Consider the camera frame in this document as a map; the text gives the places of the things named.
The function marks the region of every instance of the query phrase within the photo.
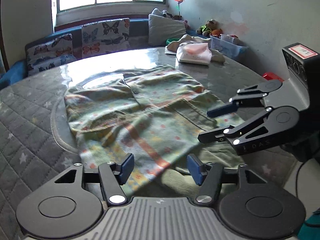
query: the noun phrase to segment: orange stripe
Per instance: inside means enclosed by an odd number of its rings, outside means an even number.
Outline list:
[[[134,139],[139,146],[162,168],[167,168],[170,163],[161,158],[161,156],[142,138],[140,138],[138,131],[131,124],[123,125],[128,131],[132,139]]]

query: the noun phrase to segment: beige cloth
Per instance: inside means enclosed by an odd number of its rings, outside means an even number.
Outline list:
[[[177,52],[179,45],[186,41],[193,41],[195,43],[208,43],[208,45],[211,43],[210,38],[203,39],[201,37],[194,37],[194,36],[190,36],[189,34],[185,34],[181,37],[180,40],[170,42],[169,45],[167,46],[167,49],[173,52]],[[215,49],[210,49],[210,48],[209,50],[212,52],[211,61],[222,62],[222,63],[226,61],[223,54],[220,53],[219,51]]]

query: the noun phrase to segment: robotic arm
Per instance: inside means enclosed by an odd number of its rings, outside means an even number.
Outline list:
[[[290,149],[299,161],[311,158],[296,150],[300,147],[295,142],[311,147],[314,142],[309,142],[309,138],[319,130],[320,55],[300,43],[283,48],[283,54],[288,80],[269,80],[239,89],[228,103],[209,109],[207,115],[217,117],[236,112],[240,107],[264,109],[237,127],[230,125],[200,133],[201,143],[227,141],[238,155],[289,143],[285,149]]]

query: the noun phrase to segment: wall stain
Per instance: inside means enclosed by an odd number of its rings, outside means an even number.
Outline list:
[[[270,4],[268,4],[267,6],[276,5],[277,3],[278,3],[278,2],[270,3]]]

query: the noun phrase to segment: red bordered white label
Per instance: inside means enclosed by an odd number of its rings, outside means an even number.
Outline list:
[[[289,48],[290,51],[292,51],[294,54],[298,55],[302,59],[310,58],[313,56],[318,55],[318,53],[314,52],[311,49],[306,48],[303,45],[297,45],[294,47]]]

